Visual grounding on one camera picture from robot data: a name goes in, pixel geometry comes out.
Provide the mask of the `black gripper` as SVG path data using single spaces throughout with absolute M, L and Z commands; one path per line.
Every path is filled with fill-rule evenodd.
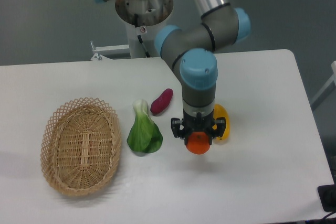
M 190 132 L 207 132 L 208 143 L 212 145 L 213 139 L 223 136 L 226 130 L 226 118 L 213 118 L 213 111 L 208 115 L 197 112 L 194 115 L 183 111 L 183 119 L 171 118 L 171 130 L 175 138 L 188 144 Z

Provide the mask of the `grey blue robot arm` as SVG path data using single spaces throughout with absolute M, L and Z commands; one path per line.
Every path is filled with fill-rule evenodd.
M 202 21 L 181 30 L 167 24 L 173 0 L 114 1 L 125 24 L 130 56 L 162 58 L 181 83 L 183 118 L 171 120 L 174 136 L 187 147 L 209 147 L 226 127 L 224 119 L 213 117 L 218 77 L 214 52 L 249 35 L 248 15 L 228 0 L 194 0 Z

